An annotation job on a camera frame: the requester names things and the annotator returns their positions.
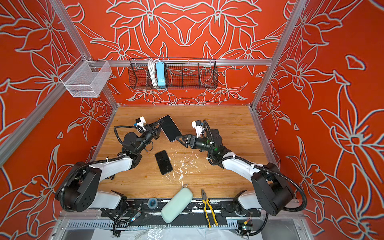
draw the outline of wall-mounted basket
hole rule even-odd
[[[111,74],[108,61],[105,61],[98,72],[92,71],[87,61],[80,61],[63,84],[73,97],[96,98]]]
[[[153,86],[148,60],[164,62],[165,86]],[[203,58],[131,58],[129,85],[133,89],[215,89],[217,66],[215,59]]]

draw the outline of yellow pliers handle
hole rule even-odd
[[[218,226],[218,223],[216,221],[216,215],[215,215],[215,212],[212,208],[212,206],[209,204],[209,199],[207,198],[207,200],[203,200],[203,203],[204,203],[204,212],[205,212],[205,218],[207,219],[207,222],[208,222],[208,228],[211,228],[211,224],[209,222],[209,218],[208,218],[208,213],[207,213],[207,205],[209,207],[209,209],[211,210],[212,212],[212,216],[214,217],[214,221],[215,221],[215,225]]]

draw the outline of black wire basket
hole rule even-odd
[[[164,62],[165,86],[153,86],[148,60]],[[215,59],[204,58],[131,58],[129,85],[133,89],[215,89],[217,66]]]

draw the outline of white wire basket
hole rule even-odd
[[[99,72],[93,72],[87,61],[80,61],[78,64],[80,66],[63,82],[65,88],[73,97],[97,98],[112,74],[108,61]]]

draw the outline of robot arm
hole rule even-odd
[[[141,135],[129,132],[124,140],[121,140],[117,133],[119,127],[136,128]],[[141,117],[136,120],[135,126],[115,126],[114,131],[122,145],[118,157],[96,161],[95,164],[76,163],[55,194],[64,210],[82,212],[87,208],[126,207],[124,195],[118,192],[97,191],[98,185],[116,173],[135,168],[142,158],[140,152],[150,143],[153,144],[153,139],[159,138],[161,122],[146,124],[145,119]]]
[[[211,165],[218,165],[223,169],[234,171],[252,182],[254,190],[239,193],[235,197],[233,207],[236,212],[242,214],[248,209],[264,209],[267,213],[275,216],[285,208],[293,198],[293,191],[287,182],[287,177],[282,175],[278,167],[272,163],[267,165],[254,164],[227,149],[222,144],[222,138],[217,129],[210,129],[206,121],[194,121],[192,126],[196,129],[195,135],[184,135],[177,140],[185,147],[207,151],[207,160]],[[288,179],[296,188],[298,185]],[[303,210],[306,201],[294,211]]]

